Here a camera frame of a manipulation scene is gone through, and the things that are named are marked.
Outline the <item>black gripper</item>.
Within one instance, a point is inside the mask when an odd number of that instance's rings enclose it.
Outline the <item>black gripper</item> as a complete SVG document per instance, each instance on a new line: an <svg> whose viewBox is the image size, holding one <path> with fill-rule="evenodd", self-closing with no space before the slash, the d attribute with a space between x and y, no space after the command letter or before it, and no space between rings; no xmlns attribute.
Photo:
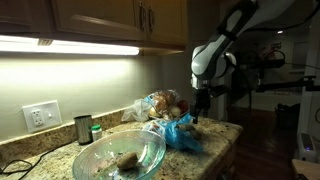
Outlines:
<svg viewBox="0 0 320 180"><path fill-rule="evenodd" d="M194 89L193 101L190 105L190 115L193 124L198 124L198 116L208 116L208 110L211 107L211 98L207 89Z"/></svg>

